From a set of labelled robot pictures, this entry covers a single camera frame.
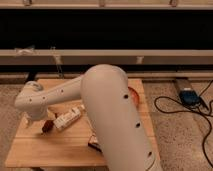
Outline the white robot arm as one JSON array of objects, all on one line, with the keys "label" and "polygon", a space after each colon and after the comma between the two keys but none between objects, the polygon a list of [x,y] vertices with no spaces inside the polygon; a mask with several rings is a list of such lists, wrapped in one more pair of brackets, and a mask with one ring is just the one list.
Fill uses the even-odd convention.
[{"label": "white robot arm", "polygon": [[128,89],[120,67],[99,64],[84,74],[50,89],[29,81],[15,107],[39,121],[50,105],[83,102],[110,171],[163,171]]}]

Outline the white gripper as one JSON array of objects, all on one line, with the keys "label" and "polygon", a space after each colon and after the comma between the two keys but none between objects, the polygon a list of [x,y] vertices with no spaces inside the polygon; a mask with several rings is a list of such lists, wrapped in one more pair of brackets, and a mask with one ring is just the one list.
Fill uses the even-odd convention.
[{"label": "white gripper", "polygon": [[47,115],[29,115],[28,113],[26,113],[24,115],[24,118],[26,120],[25,127],[29,128],[30,126],[33,125],[34,122],[44,120],[46,117]]}]

